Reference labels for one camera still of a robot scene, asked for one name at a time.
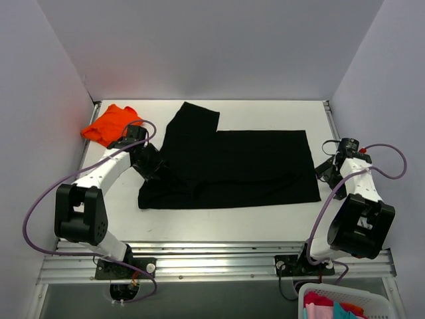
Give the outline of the black t shirt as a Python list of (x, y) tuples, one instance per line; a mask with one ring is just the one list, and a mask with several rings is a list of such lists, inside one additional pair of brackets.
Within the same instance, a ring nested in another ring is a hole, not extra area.
[(218, 112), (184, 103), (158, 154), (165, 175), (145, 181), (140, 209), (224, 209), (320, 201), (303, 130), (218, 130)]

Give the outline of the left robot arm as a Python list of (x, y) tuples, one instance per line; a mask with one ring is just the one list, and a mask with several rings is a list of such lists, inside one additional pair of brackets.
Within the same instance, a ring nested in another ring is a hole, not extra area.
[(85, 175), (56, 190), (55, 235), (111, 261), (110, 271), (118, 278), (133, 273), (133, 254), (127, 244), (109, 232), (104, 196), (129, 169), (136, 170), (146, 182), (162, 185), (170, 179), (169, 166), (150, 143), (151, 137), (141, 121), (130, 122), (100, 160), (86, 168)]

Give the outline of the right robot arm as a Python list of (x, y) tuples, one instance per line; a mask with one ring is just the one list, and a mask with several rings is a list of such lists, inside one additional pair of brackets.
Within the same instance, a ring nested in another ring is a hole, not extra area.
[(383, 248), (395, 217), (395, 209), (384, 203), (375, 187), (366, 149), (353, 138), (336, 140), (336, 152), (315, 168), (316, 177), (328, 184), (332, 198), (342, 204), (330, 223), (326, 237), (308, 239), (295, 257), (302, 274), (321, 264), (351, 255), (374, 259)]

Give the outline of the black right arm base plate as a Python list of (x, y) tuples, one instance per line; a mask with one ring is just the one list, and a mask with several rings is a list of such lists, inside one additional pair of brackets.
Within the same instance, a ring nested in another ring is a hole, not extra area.
[(327, 268), (325, 265), (313, 266), (309, 264), (306, 258), (299, 260), (297, 255), (275, 255), (275, 272), (280, 277), (290, 276), (333, 276), (334, 267)]

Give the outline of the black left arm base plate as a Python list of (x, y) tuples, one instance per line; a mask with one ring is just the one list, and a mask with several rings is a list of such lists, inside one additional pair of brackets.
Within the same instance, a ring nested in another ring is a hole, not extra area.
[(155, 277), (156, 264), (157, 259), (152, 257), (136, 258), (131, 265), (142, 270), (143, 274), (134, 275), (135, 270), (128, 266), (99, 259), (94, 278), (96, 280), (148, 279), (149, 276)]

